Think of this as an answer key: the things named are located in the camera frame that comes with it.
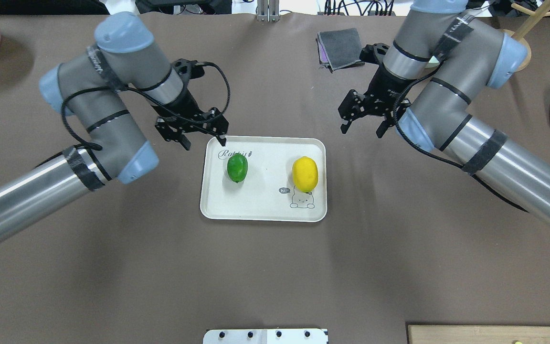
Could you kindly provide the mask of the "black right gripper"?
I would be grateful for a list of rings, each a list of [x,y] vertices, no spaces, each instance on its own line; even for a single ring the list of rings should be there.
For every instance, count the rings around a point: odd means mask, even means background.
[[[394,102],[399,95],[411,84],[411,80],[405,80],[391,74],[384,67],[384,57],[389,50],[385,44],[366,45],[360,53],[360,60],[373,65],[378,65],[367,91],[364,93],[350,90],[343,102],[338,107],[342,124],[340,130],[346,134],[354,120],[365,116],[383,116],[384,121],[376,130],[376,137],[382,139],[394,123]]]

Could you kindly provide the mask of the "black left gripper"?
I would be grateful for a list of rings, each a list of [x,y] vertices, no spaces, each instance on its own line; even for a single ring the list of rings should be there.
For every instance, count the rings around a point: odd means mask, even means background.
[[[186,151],[191,148],[191,142],[186,133],[200,132],[215,137],[218,143],[226,146],[226,135],[229,122],[224,113],[229,105],[229,81],[222,69],[212,62],[198,62],[179,59],[171,63],[172,73],[179,76],[183,82],[181,93],[175,100],[168,104],[155,105],[155,111],[159,114],[155,122],[155,128],[162,138],[169,142],[181,144]],[[212,107],[208,111],[200,109],[192,93],[188,89],[190,80],[205,75],[205,67],[213,67],[218,70],[227,89],[226,104],[223,111]]]

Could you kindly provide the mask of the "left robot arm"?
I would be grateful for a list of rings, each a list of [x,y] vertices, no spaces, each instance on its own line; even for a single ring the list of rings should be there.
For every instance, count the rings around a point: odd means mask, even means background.
[[[215,63],[170,61],[140,17],[128,11],[107,17],[94,38],[81,56],[40,79],[44,100],[76,144],[0,188],[0,243],[111,180],[128,184],[157,167],[159,158],[122,92],[150,104],[164,140],[190,150],[186,135],[200,132],[226,144],[225,110],[201,110],[188,87]]]

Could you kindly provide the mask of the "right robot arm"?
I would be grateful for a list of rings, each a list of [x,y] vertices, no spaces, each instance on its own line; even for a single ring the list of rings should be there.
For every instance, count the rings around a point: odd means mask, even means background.
[[[383,54],[367,91],[349,91],[340,130],[382,116],[376,135],[394,128],[413,149],[456,167],[505,203],[550,225],[550,165],[467,112],[484,89],[497,89],[528,56],[510,35],[476,21],[465,0],[415,0]]]

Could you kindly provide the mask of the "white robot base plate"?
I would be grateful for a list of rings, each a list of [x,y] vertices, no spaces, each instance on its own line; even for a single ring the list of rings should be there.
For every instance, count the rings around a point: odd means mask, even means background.
[[[319,328],[212,329],[203,344],[328,344],[328,331]]]

